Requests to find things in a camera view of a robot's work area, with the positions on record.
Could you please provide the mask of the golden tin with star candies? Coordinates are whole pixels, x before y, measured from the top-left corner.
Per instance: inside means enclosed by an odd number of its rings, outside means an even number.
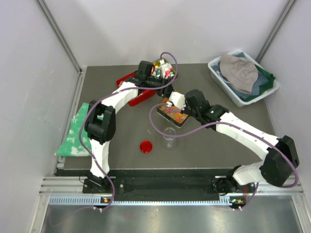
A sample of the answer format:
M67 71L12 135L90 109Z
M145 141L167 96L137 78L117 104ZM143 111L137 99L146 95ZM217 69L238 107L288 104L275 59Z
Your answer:
M188 121L190 116L187 114L182 114L181 110L175 106L169 107L164 105L168 100L168 98L165 98L161 102L161 106L159 105L156 107L157 113L176 127L181 128Z

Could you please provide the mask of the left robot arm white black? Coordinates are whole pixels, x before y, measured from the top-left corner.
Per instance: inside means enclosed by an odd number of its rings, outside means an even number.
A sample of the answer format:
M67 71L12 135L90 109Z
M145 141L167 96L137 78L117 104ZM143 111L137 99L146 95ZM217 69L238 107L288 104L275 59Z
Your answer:
M116 132L116 114L129 101L139 96L144 90L154 90L164 97L173 91L171 83L177 76L177 69L167 74L165 63L160 68L160 75L154 75L155 65L141 61L138 69L122 81L119 88L101 101L92 101L88 108L84 129L90 140L92 165L88 179L99 192L106 192L110 188L107 175L110 171L108 164L109 144Z

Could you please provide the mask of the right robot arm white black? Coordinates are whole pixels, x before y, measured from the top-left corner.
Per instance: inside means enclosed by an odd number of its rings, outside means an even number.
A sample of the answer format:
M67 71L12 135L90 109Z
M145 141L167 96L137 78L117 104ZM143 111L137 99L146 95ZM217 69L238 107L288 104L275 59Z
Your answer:
M187 94L172 94L170 100L182 113L194 117L201 125L229 136L241 143L259 158L260 162L237 165L221 181L232 192L240 191L250 183L267 182L285 188L286 180L296 175L299 166L294 140L265 133L240 120L220 105L210 105L204 94L194 89Z

